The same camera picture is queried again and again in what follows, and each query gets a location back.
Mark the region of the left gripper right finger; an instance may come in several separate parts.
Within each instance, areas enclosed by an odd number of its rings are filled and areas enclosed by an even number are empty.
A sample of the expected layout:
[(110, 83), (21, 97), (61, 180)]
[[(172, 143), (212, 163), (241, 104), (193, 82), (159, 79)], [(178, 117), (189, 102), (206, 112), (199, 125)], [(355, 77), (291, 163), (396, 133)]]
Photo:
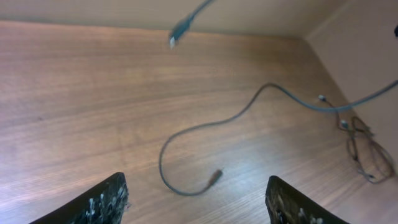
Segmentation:
[(348, 224), (276, 175), (269, 177), (265, 204), (272, 224)]

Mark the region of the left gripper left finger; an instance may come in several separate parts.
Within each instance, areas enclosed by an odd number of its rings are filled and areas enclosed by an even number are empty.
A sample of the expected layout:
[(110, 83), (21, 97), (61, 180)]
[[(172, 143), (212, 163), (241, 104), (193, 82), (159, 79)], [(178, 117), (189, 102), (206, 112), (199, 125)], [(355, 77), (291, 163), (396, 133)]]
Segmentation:
[(116, 172), (33, 224), (120, 224), (129, 205), (124, 173)]

